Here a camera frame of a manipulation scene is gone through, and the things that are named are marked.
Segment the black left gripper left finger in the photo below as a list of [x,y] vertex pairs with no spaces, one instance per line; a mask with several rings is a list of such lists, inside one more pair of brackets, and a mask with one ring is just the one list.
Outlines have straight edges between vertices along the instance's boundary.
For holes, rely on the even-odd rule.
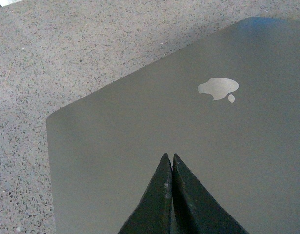
[[169,234],[172,211],[172,169],[163,154],[139,204],[119,230],[120,234]]

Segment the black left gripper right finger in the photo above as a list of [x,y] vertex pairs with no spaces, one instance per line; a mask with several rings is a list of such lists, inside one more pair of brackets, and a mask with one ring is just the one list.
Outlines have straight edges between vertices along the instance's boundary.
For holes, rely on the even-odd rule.
[[182,159],[174,154],[172,195],[181,234],[247,234],[208,192]]

